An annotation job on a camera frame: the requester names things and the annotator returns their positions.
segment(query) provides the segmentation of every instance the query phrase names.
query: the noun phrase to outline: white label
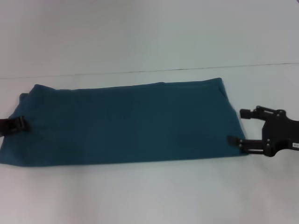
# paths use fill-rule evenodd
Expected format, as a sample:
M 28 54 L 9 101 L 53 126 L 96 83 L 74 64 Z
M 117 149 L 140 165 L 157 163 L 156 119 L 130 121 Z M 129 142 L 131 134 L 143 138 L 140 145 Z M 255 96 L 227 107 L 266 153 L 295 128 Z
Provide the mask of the white label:
M 299 148 L 299 143 L 293 143 L 294 148 Z

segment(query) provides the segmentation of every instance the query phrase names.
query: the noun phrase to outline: teal fabric cover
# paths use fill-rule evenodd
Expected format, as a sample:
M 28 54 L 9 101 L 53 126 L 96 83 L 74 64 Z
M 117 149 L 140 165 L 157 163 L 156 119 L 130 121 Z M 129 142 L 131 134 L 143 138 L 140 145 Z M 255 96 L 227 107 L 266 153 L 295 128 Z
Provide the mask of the teal fabric cover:
M 220 78 L 102 89 L 35 85 L 11 116 L 31 130 L 5 137 L 0 162 L 24 167 L 240 156 L 244 138 Z

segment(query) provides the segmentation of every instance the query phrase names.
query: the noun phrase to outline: white surface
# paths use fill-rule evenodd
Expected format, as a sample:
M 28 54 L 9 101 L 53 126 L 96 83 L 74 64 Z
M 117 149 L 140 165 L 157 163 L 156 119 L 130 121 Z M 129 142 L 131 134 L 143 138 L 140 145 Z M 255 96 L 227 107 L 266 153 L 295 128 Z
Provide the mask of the white surface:
M 221 77 L 236 110 L 263 105 L 299 120 L 299 65 L 2 79 L 0 117 L 34 84 L 98 88 Z M 263 123 L 243 122 L 261 138 Z M 299 153 L 122 165 L 0 165 L 3 224 L 296 224 Z
M 0 0 L 0 77 L 299 62 L 296 0 Z

